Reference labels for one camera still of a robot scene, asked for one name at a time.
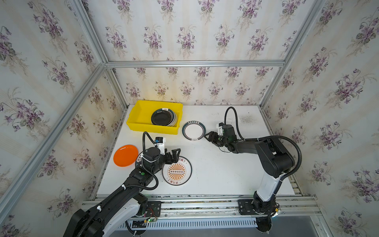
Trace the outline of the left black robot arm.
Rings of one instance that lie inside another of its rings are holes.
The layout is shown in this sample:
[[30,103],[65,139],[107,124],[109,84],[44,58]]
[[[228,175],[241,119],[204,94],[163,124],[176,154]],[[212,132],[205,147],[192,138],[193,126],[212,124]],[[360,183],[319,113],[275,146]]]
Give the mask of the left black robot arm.
[[158,147],[144,150],[140,164],[115,191],[89,210],[74,213],[63,236],[108,237],[123,220],[135,216],[147,201],[141,191],[156,189],[159,185],[156,173],[179,161],[181,149],[163,151],[162,154]]

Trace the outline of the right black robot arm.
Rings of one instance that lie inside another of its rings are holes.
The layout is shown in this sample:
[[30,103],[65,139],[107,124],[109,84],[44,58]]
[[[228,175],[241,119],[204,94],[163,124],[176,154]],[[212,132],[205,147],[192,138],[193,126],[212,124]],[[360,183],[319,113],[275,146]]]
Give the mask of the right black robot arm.
[[256,213],[266,213],[275,206],[282,182],[302,164],[300,147],[285,136],[238,139],[232,125],[220,123],[217,132],[211,131],[204,137],[219,148],[226,147],[231,153],[258,155],[265,174],[251,203]]

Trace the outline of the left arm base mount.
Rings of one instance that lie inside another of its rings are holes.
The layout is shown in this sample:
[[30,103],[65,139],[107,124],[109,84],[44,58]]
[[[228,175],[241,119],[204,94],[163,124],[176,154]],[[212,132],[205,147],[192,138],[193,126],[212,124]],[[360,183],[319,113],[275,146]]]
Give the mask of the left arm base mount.
[[160,201],[147,201],[140,205],[137,214],[134,217],[160,217],[161,213],[161,205]]

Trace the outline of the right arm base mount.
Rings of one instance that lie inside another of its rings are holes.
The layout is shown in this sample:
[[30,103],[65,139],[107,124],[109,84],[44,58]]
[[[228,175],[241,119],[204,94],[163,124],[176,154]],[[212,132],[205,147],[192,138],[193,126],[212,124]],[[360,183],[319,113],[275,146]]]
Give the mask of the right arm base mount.
[[239,199],[237,203],[240,215],[271,215],[278,208],[275,201],[261,202],[257,199]]

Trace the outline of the orange sunburst pattern plate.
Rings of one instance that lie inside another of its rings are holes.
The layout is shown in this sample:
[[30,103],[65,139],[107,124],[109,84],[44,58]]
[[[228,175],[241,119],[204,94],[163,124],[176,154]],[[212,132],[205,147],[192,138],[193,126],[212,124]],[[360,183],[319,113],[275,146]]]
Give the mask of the orange sunburst pattern plate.
[[192,176],[192,164],[180,156],[177,163],[165,165],[162,169],[164,180],[172,186],[180,186],[189,181]]

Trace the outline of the black plate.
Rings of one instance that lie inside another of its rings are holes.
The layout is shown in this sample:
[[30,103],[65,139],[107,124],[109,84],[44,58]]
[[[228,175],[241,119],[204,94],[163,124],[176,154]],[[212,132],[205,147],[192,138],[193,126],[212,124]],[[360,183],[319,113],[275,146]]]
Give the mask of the black plate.
[[151,122],[153,125],[173,126],[174,112],[169,108],[161,108],[153,112]]

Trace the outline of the small green ringed plate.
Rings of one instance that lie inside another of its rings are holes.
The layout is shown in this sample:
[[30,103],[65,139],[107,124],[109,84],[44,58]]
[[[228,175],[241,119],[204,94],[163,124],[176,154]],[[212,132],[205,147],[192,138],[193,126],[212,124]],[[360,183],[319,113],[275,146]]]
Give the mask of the small green ringed plate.
[[175,125],[176,125],[177,121],[178,121],[178,115],[177,115],[177,113],[176,113],[176,112],[174,112],[174,120],[173,120],[173,126],[175,126]]

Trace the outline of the green red ringed plate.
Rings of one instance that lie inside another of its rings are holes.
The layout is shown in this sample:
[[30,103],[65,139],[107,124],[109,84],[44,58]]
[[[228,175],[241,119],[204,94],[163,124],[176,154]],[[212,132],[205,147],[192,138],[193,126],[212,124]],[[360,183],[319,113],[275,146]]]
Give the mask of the green red ringed plate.
[[189,141],[197,141],[202,139],[206,134],[205,126],[196,120],[185,123],[182,127],[182,135]]

